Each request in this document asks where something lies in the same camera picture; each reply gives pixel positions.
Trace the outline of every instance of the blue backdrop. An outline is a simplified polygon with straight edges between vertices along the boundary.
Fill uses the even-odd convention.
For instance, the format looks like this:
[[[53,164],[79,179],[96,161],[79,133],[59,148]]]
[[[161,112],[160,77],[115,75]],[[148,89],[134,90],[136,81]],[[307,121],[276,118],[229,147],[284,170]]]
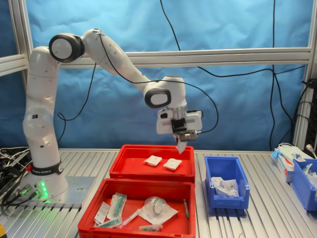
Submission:
[[[272,45],[272,0],[189,1],[164,0],[164,8],[174,26],[182,50],[261,48]],[[27,1],[34,46],[48,45],[61,32],[82,35],[87,29],[100,28],[125,51],[177,50],[171,29],[159,0]],[[306,47],[312,0],[278,0],[276,3],[276,47]],[[300,65],[276,65],[275,71]],[[207,70],[220,75],[259,70],[266,65],[217,66]],[[216,102],[219,124],[191,142],[195,149],[268,150],[272,128],[269,99],[272,74],[216,78],[198,68],[140,69],[150,79],[180,75],[185,82],[204,89]],[[92,69],[61,69],[55,106],[57,137],[62,112],[73,118],[84,103]],[[304,69],[279,74],[284,107],[293,115],[300,96]],[[22,121],[25,109],[20,75],[0,78],[0,146],[25,144]],[[213,127],[215,110],[209,99],[186,86],[189,109],[204,112],[204,130]],[[275,146],[290,128],[282,111],[275,85],[273,110],[276,120]],[[67,123],[60,147],[119,148],[126,143],[173,144],[170,135],[156,134],[157,110],[148,108],[142,94],[119,76],[96,69],[89,100],[82,114]]]

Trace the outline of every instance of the red plastic tray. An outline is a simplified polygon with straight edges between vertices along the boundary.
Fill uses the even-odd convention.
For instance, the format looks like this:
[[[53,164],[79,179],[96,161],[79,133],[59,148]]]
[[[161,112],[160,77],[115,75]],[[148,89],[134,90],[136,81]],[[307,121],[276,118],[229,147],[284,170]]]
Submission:
[[[80,238],[194,238],[195,230],[195,192],[194,185],[189,182],[144,181],[132,179],[108,178],[102,181],[93,200],[89,204],[78,224]],[[110,204],[111,197],[116,192],[127,194],[122,220],[128,218],[143,206],[144,201],[151,196],[166,200],[175,210],[179,211],[171,219],[163,223],[160,232],[144,232],[139,226],[150,225],[137,216],[126,227],[126,230],[116,228],[94,227],[94,217],[104,201]],[[184,202],[186,199],[189,219],[186,218]]]
[[[144,162],[151,155],[162,157],[157,166]],[[183,162],[176,170],[163,165],[174,158]],[[124,145],[110,168],[110,178],[185,181],[195,183],[194,148],[187,146],[179,154],[172,145]]]

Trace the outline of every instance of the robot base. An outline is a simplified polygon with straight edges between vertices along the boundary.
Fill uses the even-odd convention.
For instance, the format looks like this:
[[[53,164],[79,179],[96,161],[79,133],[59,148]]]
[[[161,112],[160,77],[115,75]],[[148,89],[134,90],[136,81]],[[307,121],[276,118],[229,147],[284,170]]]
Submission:
[[[45,202],[31,200],[30,202],[25,202],[23,205],[30,206],[50,206],[54,207],[74,207],[80,208],[82,204],[87,199],[87,194],[90,192],[91,188],[95,183],[96,177],[74,177],[74,176],[65,176],[65,179],[68,183],[68,187],[65,192],[62,194],[48,198]],[[17,202],[25,200],[25,197],[19,198]]]

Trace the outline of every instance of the electrical connector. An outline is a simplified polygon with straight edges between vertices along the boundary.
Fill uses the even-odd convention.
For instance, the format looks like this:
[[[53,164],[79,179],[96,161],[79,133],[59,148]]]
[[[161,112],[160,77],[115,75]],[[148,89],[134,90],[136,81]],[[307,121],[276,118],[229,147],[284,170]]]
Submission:
[[[30,191],[32,189],[31,185],[26,185],[21,191],[20,191],[20,195],[24,196],[25,194],[28,193],[28,191]]]

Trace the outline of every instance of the metal plate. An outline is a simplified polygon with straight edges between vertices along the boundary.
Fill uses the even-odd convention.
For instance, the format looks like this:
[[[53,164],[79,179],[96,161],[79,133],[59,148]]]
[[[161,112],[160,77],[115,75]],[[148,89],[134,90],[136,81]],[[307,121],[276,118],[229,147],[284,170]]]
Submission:
[[[113,149],[60,150],[68,176],[96,177],[83,207],[10,207],[0,216],[8,237],[79,237],[77,224],[101,181],[109,177],[117,153]],[[208,207],[204,155],[239,157],[250,184],[249,209],[244,215]],[[195,170],[197,238],[317,238],[317,212],[304,210],[291,185],[283,182],[269,152],[195,151]]]
[[[55,207],[80,208],[86,201],[86,195],[92,188],[96,177],[66,176],[68,188],[61,195],[50,198],[45,203],[54,204]],[[45,206],[44,202],[30,203],[31,206]]]

